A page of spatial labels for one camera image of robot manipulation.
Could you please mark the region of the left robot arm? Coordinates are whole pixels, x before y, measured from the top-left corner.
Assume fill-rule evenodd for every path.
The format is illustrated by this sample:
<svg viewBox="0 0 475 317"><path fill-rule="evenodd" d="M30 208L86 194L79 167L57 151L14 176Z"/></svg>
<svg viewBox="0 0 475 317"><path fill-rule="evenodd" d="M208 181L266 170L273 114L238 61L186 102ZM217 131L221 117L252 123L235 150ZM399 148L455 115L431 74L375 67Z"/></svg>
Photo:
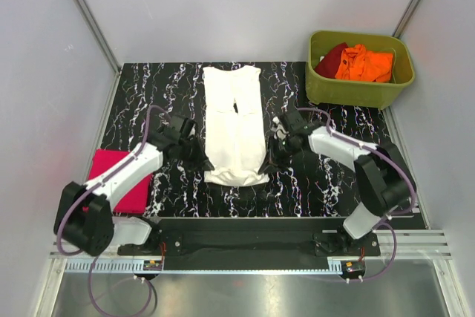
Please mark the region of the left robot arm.
<svg viewBox="0 0 475 317"><path fill-rule="evenodd" d="M145 139L109 170L86 183L71 182L62 190L53 232L56 241L77 247L90 256L110 245L135 245L143 254L155 253L160 236L144 218L116 217L119 202L144 178L171 161L190 171L212 170L195 134L194 120L173 116L168 125L147 132Z"/></svg>

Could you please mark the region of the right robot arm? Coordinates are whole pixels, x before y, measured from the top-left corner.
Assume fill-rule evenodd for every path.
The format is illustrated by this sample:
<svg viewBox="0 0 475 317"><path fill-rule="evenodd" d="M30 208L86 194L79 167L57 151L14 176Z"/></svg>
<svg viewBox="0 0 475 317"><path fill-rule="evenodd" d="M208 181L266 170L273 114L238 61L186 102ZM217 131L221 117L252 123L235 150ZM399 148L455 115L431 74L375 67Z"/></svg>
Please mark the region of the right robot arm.
<svg viewBox="0 0 475 317"><path fill-rule="evenodd" d="M304 151L323 155L352 170L360 202L336 233L315 239L315 245L326 255L353 255L370 233L392 216L400 215L398 208L404 202L410 204L404 211L412 211L417 201L415 181L394 143L376 145L354 139L332 129L330 120L306 121L304 112L305 108L297 108L274 118L258 172L285 171L292 157Z"/></svg>

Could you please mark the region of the white printed t-shirt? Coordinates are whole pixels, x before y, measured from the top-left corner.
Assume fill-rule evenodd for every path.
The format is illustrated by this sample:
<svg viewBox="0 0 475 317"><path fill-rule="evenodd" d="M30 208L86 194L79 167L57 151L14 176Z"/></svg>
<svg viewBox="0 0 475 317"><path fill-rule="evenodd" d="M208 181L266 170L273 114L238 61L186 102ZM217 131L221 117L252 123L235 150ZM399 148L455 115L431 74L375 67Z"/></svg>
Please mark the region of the white printed t-shirt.
<svg viewBox="0 0 475 317"><path fill-rule="evenodd" d="M250 65L203 69L205 153L214 166L204 172L207 183L248 187L269 181L258 172L266 156L260 74Z"/></svg>

